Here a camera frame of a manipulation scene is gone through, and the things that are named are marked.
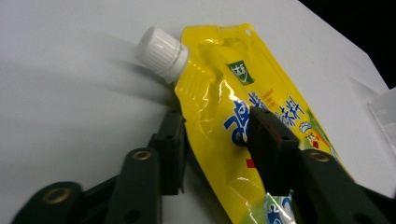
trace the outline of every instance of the black plastic bracket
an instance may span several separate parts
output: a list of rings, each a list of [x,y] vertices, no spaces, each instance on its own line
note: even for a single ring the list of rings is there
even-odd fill
[[[394,221],[389,211],[396,211],[394,199],[371,193],[373,203],[334,157],[316,149],[300,150],[296,139],[270,111],[250,108],[248,150],[268,192],[285,196],[293,190],[297,223]],[[377,204],[392,207],[380,209]]]
[[[182,188],[188,147],[184,119],[171,109],[148,147],[126,155],[119,175],[86,191],[75,182],[48,185],[12,224],[161,223],[161,196]]]

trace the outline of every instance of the bottle cap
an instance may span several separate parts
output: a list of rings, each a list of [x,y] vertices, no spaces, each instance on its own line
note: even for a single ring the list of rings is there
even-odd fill
[[[135,57],[169,84],[183,72],[189,50],[168,33],[152,26],[140,39]]]

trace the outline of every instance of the brass insert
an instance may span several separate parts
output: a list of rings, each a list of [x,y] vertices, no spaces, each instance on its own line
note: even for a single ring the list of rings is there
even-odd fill
[[[47,204],[61,203],[66,200],[72,191],[68,188],[51,189],[44,195],[43,202]]]
[[[138,151],[134,154],[136,160],[145,161],[151,157],[151,152],[148,151]]]

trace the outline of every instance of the yellow spout pouch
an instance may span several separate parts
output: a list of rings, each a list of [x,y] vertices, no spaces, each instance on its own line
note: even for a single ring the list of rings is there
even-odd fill
[[[272,223],[273,204],[291,214],[290,197],[266,195],[244,147],[249,107],[273,112],[299,138],[300,149],[337,159],[307,102],[249,24],[186,27],[181,43],[190,57],[176,95],[193,153],[231,221]],[[278,223],[290,219],[279,215]]]

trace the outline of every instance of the screw hole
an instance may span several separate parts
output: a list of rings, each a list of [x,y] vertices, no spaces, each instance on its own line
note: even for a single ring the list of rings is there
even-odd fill
[[[125,214],[123,221],[126,224],[135,223],[140,218],[140,213],[137,210],[129,211]]]
[[[327,157],[326,155],[323,155],[322,153],[318,153],[318,152],[312,152],[310,154],[311,158],[314,159],[315,161],[329,161],[329,157]]]
[[[374,222],[369,217],[362,213],[355,214],[353,219],[355,219],[355,221],[357,221],[359,224],[374,224]]]
[[[151,157],[151,153],[147,151],[138,151],[134,154],[134,158],[136,160],[145,161],[146,159]]]

